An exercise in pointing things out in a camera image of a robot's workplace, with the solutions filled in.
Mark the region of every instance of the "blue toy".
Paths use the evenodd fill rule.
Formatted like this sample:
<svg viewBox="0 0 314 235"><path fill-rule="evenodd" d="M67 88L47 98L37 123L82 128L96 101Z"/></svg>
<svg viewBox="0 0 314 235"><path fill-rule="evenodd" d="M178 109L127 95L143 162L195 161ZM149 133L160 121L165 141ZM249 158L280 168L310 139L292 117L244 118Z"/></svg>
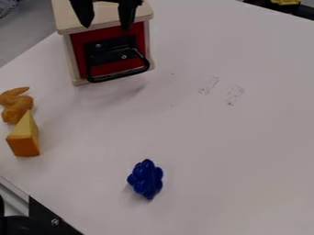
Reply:
<svg viewBox="0 0 314 235"><path fill-rule="evenodd" d="M151 160L146 159L135 165L132 174L128 177L128 183L137 194L153 200L163 188L162 178L162 168L155 167Z"/></svg>

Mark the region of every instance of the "metal handle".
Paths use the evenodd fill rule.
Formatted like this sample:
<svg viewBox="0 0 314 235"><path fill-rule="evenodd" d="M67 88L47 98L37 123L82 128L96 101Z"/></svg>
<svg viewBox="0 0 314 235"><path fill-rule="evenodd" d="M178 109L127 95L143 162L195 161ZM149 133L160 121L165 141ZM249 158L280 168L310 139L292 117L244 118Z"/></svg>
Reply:
<svg viewBox="0 0 314 235"><path fill-rule="evenodd" d="M102 82L107 82L107 81L115 80L115 79L122 78L122 77L127 77L127 76L131 76L131 75L139 74L139 73L144 73L150 69L150 66L151 66L150 62L137 49L128 48L126 50L128 50L129 52L134 52L135 55L142 61L143 67L141 67L139 69L135 69L135 70L122 72L122 73L115 73L115 74L110 74L110 75L95 78L91 74L92 65L91 65L90 61L87 60L87 62L86 62L86 79L87 79L87 81L90 83L93 83L93 84L102 83Z"/></svg>

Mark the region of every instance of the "table surface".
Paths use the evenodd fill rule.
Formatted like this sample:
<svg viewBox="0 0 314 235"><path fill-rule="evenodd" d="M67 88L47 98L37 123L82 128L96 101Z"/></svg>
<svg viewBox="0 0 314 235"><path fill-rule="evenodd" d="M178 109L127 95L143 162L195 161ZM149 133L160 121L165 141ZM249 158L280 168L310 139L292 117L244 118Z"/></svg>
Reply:
<svg viewBox="0 0 314 235"><path fill-rule="evenodd" d="M314 23L230 0L151 6L152 72L74 87L57 34L0 70L1 90L31 87L42 151L14 157L1 124L0 174L85 234L312 234ZM145 158L165 172L151 202L126 183Z"/></svg>

